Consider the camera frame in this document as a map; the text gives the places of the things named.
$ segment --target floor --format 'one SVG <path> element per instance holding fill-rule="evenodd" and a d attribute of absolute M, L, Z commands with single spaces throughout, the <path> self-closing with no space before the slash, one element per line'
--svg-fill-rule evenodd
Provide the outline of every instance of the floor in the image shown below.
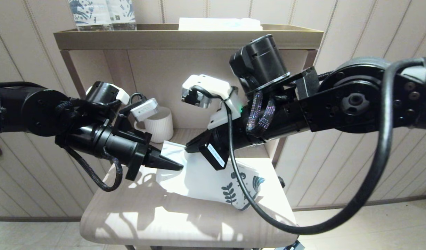
<path fill-rule="evenodd" d="M 299 225 L 308 226 L 326 220 L 339 210 L 295 212 L 295 217 Z M 426 200 L 364 207 L 344 225 L 324 234 L 301 236 L 299 240 L 307 250 L 426 250 Z M 125 248 L 84 240 L 78 223 L 0 222 L 0 250 Z"/>

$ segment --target wall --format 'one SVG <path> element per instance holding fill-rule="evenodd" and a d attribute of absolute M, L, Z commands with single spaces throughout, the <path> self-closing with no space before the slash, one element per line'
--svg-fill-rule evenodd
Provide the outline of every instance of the wall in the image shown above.
<path fill-rule="evenodd" d="M 393 5 L 387 0 L 135 0 L 134 4 L 139 23 L 176 23 L 180 16 L 251 17 L 325 30 L 316 60 L 319 72 L 361 55 L 388 60 L 426 55 L 426 0 Z M 32 81 L 76 97 L 52 35 L 72 28 L 66 0 L 0 1 L 0 81 Z M 400 128 L 395 134 L 390 164 L 373 199 L 426 193 L 426 131 Z M 366 173 L 374 144 L 374 133 L 331 130 L 290 136 L 277 171 L 288 184 L 292 206 L 348 201 Z M 53 138 L 4 133 L 0 147 L 0 217 L 83 213 L 97 187 Z M 106 173 L 107 161 L 84 157 L 97 174 Z"/>

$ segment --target white label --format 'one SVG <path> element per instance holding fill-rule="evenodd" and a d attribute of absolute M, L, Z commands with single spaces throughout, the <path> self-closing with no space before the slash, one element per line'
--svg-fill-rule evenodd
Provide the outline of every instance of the white label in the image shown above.
<path fill-rule="evenodd" d="M 132 0 L 106 0 L 112 23 L 135 23 Z"/>
<path fill-rule="evenodd" d="M 209 144 L 207 146 L 207 149 L 212 153 L 212 155 L 214 156 L 214 158 L 218 161 L 218 163 L 221 165 L 221 167 L 224 166 L 225 162 L 224 160 L 219 156 L 218 152 L 216 151 L 216 149 L 214 149 L 214 147 Z"/>
<path fill-rule="evenodd" d="M 106 0 L 68 0 L 77 26 L 111 24 Z"/>

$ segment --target water bottle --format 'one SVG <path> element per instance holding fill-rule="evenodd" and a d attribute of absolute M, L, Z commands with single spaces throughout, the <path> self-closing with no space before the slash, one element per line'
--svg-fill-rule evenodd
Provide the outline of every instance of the water bottle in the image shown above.
<path fill-rule="evenodd" d="M 106 0 L 68 0 L 78 31 L 113 30 Z"/>
<path fill-rule="evenodd" d="M 106 0 L 114 30 L 136 30 L 132 0 Z"/>

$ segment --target ribbed white mug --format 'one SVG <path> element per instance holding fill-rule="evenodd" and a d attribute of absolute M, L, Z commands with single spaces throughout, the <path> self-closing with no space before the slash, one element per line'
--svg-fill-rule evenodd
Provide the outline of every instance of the ribbed white mug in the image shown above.
<path fill-rule="evenodd" d="M 173 117 L 167 107 L 159 106 L 159 112 L 145 119 L 144 123 L 144 130 L 137 126 L 137 122 L 134 122 L 134 128 L 151 133 L 151 141 L 154 143 L 162 143 L 173 137 Z"/>

